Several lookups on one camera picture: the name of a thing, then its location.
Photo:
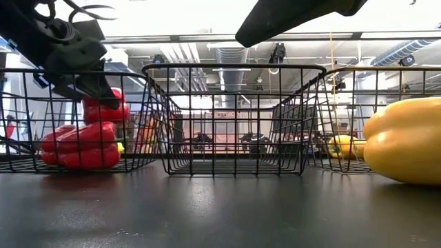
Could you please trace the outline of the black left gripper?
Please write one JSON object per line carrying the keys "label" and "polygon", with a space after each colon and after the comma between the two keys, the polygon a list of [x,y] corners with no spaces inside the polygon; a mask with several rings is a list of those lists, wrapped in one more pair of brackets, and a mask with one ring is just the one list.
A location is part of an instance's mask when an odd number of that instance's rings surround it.
{"label": "black left gripper", "polygon": [[52,46],[52,51],[44,60],[44,68],[58,71],[87,70],[77,78],[77,90],[73,80],[65,76],[52,79],[52,92],[66,99],[80,102],[96,100],[113,110],[120,107],[120,101],[109,86],[104,73],[107,53],[105,46],[97,39],[78,38],[69,44]]}

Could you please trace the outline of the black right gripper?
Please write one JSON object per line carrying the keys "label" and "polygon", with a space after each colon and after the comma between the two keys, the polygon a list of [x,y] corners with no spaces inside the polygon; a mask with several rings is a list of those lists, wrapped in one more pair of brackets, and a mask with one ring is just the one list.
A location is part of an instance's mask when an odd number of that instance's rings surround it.
{"label": "black right gripper", "polygon": [[249,48],[331,12],[353,16],[368,0],[258,0],[236,33]]}

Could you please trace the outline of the red bell pepper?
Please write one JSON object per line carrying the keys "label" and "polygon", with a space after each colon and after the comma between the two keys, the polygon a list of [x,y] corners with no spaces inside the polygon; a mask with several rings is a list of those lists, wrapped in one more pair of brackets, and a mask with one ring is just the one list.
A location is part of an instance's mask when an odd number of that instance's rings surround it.
{"label": "red bell pepper", "polygon": [[63,125],[46,134],[39,143],[47,165],[68,169],[110,169],[121,159],[117,150],[116,125],[110,121],[82,127]]}
{"label": "red bell pepper", "polygon": [[121,123],[127,121],[130,115],[130,107],[121,88],[112,87],[115,97],[119,100],[119,108],[113,110],[106,105],[100,105],[99,100],[84,98],[83,100],[83,121],[86,125],[99,121],[111,121]]}

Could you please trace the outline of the yellow bell pepper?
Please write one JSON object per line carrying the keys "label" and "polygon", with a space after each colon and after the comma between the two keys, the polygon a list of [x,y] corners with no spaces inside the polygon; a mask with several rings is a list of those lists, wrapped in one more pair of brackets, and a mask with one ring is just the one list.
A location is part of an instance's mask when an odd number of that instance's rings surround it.
{"label": "yellow bell pepper", "polygon": [[364,126],[366,164],[377,174],[441,186],[441,97],[389,104]]}
{"label": "yellow bell pepper", "polygon": [[356,140],[358,140],[356,137],[349,135],[331,137],[327,143],[328,152],[333,158],[355,158],[353,153],[355,152],[354,142]]}

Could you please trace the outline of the black hanging ceiling device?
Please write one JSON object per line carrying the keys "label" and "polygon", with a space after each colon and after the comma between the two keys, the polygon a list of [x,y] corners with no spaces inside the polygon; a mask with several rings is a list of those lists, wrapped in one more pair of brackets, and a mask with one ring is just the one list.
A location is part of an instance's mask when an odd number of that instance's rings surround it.
{"label": "black hanging ceiling device", "polygon": [[269,63],[282,63],[286,57],[286,48],[284,43],[277,43],[273,49]]}

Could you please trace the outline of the orange blurred background object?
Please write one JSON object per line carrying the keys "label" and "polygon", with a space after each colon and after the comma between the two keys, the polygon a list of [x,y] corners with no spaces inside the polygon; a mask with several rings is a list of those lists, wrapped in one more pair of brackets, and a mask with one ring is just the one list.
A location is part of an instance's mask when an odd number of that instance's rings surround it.
{"label": "orange blurred background object", "polygon": [[150,144],[155,137],[156,128],[154,126],[154,119],[151,118],[147,124],[141,126],[138,132],[138,150],[141,154],[149,152]]}

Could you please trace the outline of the pink background panel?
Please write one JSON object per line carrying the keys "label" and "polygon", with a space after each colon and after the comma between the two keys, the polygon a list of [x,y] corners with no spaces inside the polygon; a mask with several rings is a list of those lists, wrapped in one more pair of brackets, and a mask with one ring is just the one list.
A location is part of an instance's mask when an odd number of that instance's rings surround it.
{"label": "pink background panel", "polygon": [[206,120],[207,135],[220,154],[233,154],[238,150],[239,124],[235,112],[211,112]]}

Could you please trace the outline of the small black background robot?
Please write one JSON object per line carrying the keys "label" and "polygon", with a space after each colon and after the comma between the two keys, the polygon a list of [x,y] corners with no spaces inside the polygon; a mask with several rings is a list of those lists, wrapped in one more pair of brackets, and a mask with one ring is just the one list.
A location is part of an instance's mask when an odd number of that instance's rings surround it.
{"label": "small black background robot", "polygon": [[272,142],[264,134],[248,133],[239,138],[244,150],[249,150],[250,154],[264,154],[267,147]]}
{"label": "small black background robot", "polygon": [[191,138],[190,142],[195,150],[203,151],[206,147],[210,148],[213,144],[213,139],[204,133],[198,133],[195,138]]}

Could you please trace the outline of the dark overhead frame bar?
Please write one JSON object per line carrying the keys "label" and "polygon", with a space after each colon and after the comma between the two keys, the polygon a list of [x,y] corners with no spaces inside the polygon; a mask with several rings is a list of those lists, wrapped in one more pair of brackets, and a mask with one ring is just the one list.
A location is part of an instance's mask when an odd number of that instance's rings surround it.
{"label": "dark overhead frame bar", "polygon": [[[413,40],[441,39],[441,30],[384,31],[384,32],[292,32],[274,36],[267,41],[370,41],[370,40]],[[182,34],[161,36],[107,37],[103,43],[110,45],[141,43],[193,43],[193,42],[234,42],[234,34]]]}

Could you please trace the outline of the blue-white spiral ceiling duct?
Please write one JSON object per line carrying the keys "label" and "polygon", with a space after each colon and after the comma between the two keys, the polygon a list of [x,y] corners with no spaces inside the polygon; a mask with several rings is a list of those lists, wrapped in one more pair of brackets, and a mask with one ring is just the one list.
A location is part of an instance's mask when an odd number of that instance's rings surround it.
{"label": "blue-white spiral ceiling duct", "polygon": [[436,42],[437,39],[416,39],[399,43],[387,50],[385,53],[377,56],[371,63],[371,66],[388,66],[399,60],[421,50],[422,48]]}

